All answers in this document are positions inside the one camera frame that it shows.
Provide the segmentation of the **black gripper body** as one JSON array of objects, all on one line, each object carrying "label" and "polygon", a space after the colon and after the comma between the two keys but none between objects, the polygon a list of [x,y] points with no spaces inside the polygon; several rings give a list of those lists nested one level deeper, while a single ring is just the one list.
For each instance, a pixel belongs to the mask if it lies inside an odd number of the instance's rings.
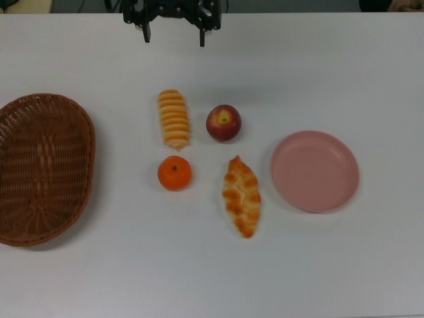
[{"label": "black gripper body", "polygon": [[157,0],[147,1],[147,17],[150,20],[154,20],[156,17],[199,20],[203,16],[199,1]]}]

